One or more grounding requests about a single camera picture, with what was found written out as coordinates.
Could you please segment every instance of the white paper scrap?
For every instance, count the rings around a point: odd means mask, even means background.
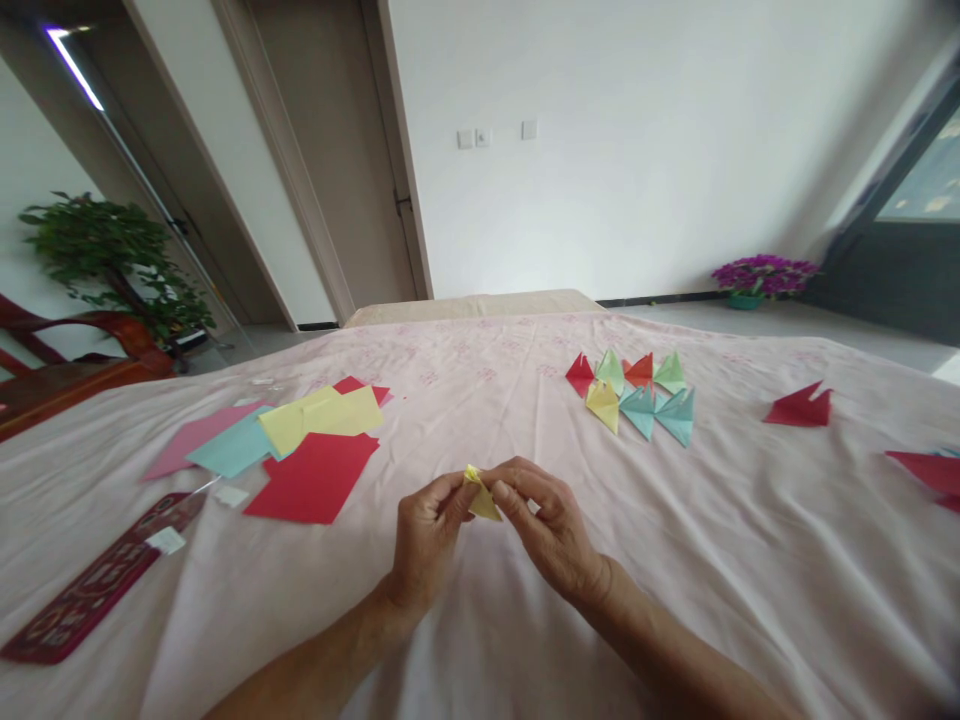
[[[147,538],[146,542],[147,545],[152,548],[156,548],[164,555],[172,555],[187,544],[187,541],[183,539],[183,536],[170,526],[167,526],[160,532],[151,535]]]

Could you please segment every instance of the flower pot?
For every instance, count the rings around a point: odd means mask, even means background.
[[[731,295],[727,298],[727,304],[734,310],[756,310],[762,302],[762,297],[751,297],[750,295]]]

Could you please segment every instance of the red ruler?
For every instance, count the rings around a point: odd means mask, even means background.
[[[204,494],[190,493],[160,500],[27,623],[0,657],[40,665],[62,662],[160,557],[144,540],[168,526],[183,532],[205,500]]]

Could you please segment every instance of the hand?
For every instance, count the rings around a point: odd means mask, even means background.
[[[610,559],[593,549],[570,487],[521,457],[480,479],[550,586],[575,606],[601,603],[610,588]],[[540,506],[536,515],[527,500]]]
[[[449,473],[400,501],[393,569],[380,585],[391,603],[419,615],[430,609],[479,491],[462,472]]]

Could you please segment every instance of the chair armrest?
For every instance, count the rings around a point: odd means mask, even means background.
[[[58,320],[47,320],[37,315],[17,318],[5,323],[10,332],[35,333],[58,325],[89,325],[110,333],[120,343],[127,357],[143,363],[150,372],[166,376],[173,367],[173,359],[157,347],[150,331],[136,318],[121,312],[94,310]]]

